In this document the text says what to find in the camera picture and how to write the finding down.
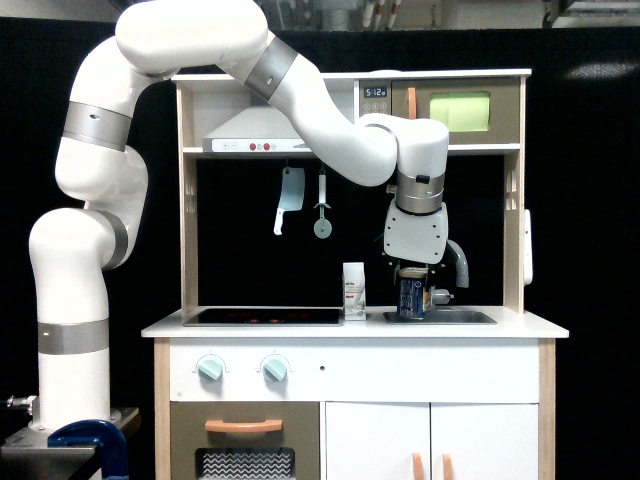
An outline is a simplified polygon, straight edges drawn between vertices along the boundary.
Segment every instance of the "oven door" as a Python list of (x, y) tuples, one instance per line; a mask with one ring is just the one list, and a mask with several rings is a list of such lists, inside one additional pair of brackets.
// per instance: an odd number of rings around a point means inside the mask
[(171, 402), (171, 478), (320, 480), (320, 405)]

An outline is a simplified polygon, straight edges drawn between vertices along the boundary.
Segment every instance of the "can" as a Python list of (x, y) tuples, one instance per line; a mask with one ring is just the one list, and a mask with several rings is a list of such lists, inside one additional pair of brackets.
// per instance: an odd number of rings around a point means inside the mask
[(398, 272), (400, 288), (398, 292), (398, 315), (405, 318), (424, 318), (426, 268), (403, 268)]

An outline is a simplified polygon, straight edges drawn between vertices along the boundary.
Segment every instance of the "white countertop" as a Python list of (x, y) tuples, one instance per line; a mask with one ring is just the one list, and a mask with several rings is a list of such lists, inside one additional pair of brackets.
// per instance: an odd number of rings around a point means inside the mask
[(368, 307), (366, 321), (340, 320), (340, 325), (233, 325), (183, 326), (207, 308), (181, 310), (142, 331), (145, 338), (568, 338), (569, 331), (530, 312), (517, 314), (502, 306), (460, 306), (482, 312), (495, 325), (399, 325), (385, 321), (383, 313), (395, 307)]

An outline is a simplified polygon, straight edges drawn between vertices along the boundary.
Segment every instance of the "blue clamp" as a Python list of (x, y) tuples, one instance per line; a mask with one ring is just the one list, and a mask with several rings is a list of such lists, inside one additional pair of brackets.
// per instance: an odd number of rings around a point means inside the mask
[(53, 432), (47, 440), (50, 448), (79, 445), (100, 447), (103, 480), (129, 480), (127, 441), (113, 423), (105, 420), (70, 423)]

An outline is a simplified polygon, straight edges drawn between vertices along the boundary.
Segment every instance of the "cleaver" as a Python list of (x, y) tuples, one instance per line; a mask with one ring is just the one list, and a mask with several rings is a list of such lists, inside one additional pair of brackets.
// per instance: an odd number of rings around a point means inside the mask
[(284, 212), (300, 210), (302, 200), (304, 200), (304, 168), (285, 167), (282, 170), (282, 193), (280, 193), (273, 233), (282, 235)]

